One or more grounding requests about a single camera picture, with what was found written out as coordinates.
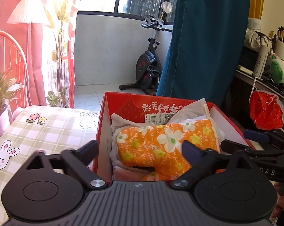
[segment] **barcode label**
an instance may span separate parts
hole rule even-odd
[[[145,115],[145,123],[152,123],[155,125],[165,125],[170,119],[175,115],[175,113],[157,113],[157,114],[147,114]]]
[[[149,122],[155,124],[155,115],[150,115]]]

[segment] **floor lamp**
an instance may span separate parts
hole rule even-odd
[[[7,20],[9,24],[28,24],[28,31],[26,37],[26,57],[28,63],[28,46],[31,41],[31,25],[33,24],[44,24],[49,25],[49,20],[44,10],[44,6],[41,0],[21,0],[13,12],[11,13],[9,19]],[[27,84],[27,94],[29,104],[31,105],[31,98],[29,93],[29,77]]]

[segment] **window frame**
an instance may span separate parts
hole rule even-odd
[[[119,17],[119,18],[127,18],[127,19],[135,19],[135,20],[144,20],[144,17],[138,16],[138,15],[132,15],[132,14],[127,14],[127,13],[119,13],[118,12],[118,7],[119,7],[120,0],[115,1],[115,7],[114,7],[114,12],[99,12],[99,11],[82,11],[78,10],[77,14],[83,14],[83,15],[104,15],[104,16],[112,16],[112,17]],[[163,15],[163,21],[166,20],[167,14],[165,13]],[[173,25],[173,22],[165,22],[165,25]]]

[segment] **red plastic bag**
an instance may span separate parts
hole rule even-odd
[[[254,91],[250,98],[250,117],[259,129],[279,129],[284,123],[283,103],[271,92]]]

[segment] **cardboard box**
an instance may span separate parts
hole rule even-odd
[[[112,145],[111,115],[118,114],[124,119],[144,123],[146,114],[177,112],[194,101],[167,97],[136,95],[119,92],[106,92],[103,97],[96,140],[99,143],[99,155],[94,160],[92,170],[109,182],[112,179],[110,159]],[[213,103],[207,103],[211,118],[226,134],[228,140],[251,146],[243,138],[242,132]]]

